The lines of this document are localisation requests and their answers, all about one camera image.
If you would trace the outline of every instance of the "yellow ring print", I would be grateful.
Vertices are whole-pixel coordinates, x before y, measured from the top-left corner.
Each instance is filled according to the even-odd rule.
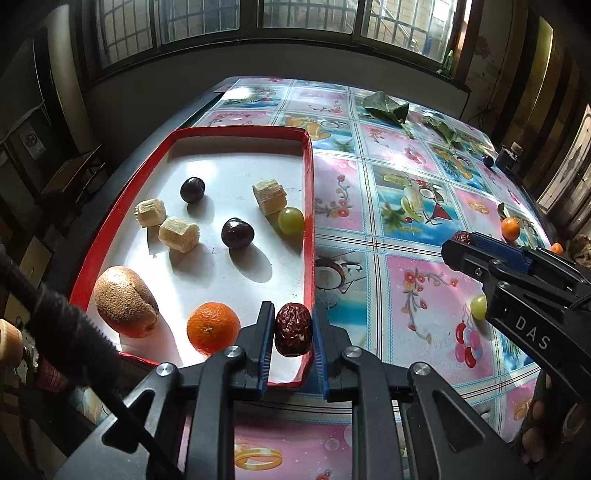
[[[282,462],[283,455],[279,450],[246,443],[234,444],[234,464],[243,470],[270,470]]]
[[[472,210],[475,210],[483,215],[488,215],[491,212],[486,205],[475,202],[474,200],[466,200],[466,203]]]

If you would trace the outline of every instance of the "green leaf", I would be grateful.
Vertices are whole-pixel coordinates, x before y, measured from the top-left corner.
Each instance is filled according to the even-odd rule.
[[[402,125],[408,115],[408,103],[400,105],[381,90],[365,97],[361,105],[372,115],[392,120],[398,125]]]
[[[404,130],[404,133],[406,133],[408,135],[408,137],[413,140],[414,139],[414,135],[413,133],[408,129],[408,127],[404,124],[400,125],[402,127],[402,129]]]
[[[501,218],[501,220],[505,220],[507,218],[507,215],[505,214],[505,204],[504,203],[500,203],[499,205],[497,205],[496,212],[499,214],[499,217]]]
[[[426,115],[423,117],[423,125],[427,125],[438,132],[451,147],[462,148],[459,135],[447,123]]]

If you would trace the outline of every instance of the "red tray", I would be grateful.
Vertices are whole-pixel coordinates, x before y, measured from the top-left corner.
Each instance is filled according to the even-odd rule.
[[[178,190],[190,176],[203,178],[206,197],[197,205],[187,206]],[[314,303],[313,176],[311,141],[303,129],[253,125],[172,132],[119,195],[86,254],[70,302],[86,310],[113,340],[120,354],[130,361],[148,365],[171,361],[179,367],[206,358],[192,349],[185,330],[190,312],[206,301],[230,305],[242,326],[256,321],[261,300],[271,300],[276,310],[288,301],[300,301],[311,310]],[[303,244],[297,249],[288,239],[280,237],[273,219],[267,219],[258,209],[251,185],[268,178],[277,179],[285,187],[288,205],[298,206],[304,213]],[[192,252],[184,256],[168,252],[154,241],[153,232],[137,223],[135,205],[154,197],[164,201],[168,215],[181,216],[199,225],[200,244]],[[290,198],[299,205],[290,203]],[[232,216],[253,225],[254,260],[249,254],[238,261],[230,258],[222,244],[221,225]],[[199,271],[204,264],[211,270]],[[120,337],[96,311],[92,296],[95,282],[113,265],[135,270],[158,301],[163,317],[154,333],[145,339]],[[269,269],[272,273],[267,278]],[[310,365],[311,353],[287,359],[274,348],[269,383],[297,386]]]

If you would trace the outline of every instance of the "wall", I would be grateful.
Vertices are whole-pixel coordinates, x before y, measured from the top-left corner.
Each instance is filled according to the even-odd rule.
[[[182,106],[224,78],[301,78],[384,90],[459,117],[468,93],[390,60],[329,47],[264,43],[218,46],[152,61],[84,93],[90,122],[120,162]]]
[[[514,3],[520,0],[485,0],[482,20],[466,76],[466,85],[472,91],[461,120],[478,127],[477,114],[490,109],[499,78],[506,62],[507,47],[513,27]],[[480,126],[484,131],[490,128],[490,122]]]
[[[61,108],[80,152],[97,146],[80,93],[70,36],[70,6],[62,5],[43,21],[47,27],[51,72]]]

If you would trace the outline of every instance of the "orange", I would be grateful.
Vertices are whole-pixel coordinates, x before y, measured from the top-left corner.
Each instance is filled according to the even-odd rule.
[[[503,234],[503,238],[509,242],[517,240],[520,232],[521,228],[519,227],[519,222],[513,217],[507,217],[501,223],[501,233]]]
[[[556,255],[562,255],[564,253],[564,248],[562,248],[562,245],[560,244],[554,244],[550,247],[550,251]]]
[[[223,303],[208,301],[189,317],[187,336],[191,345],[204,355],[212,355],[234,342],[240,331],[240,320]]]

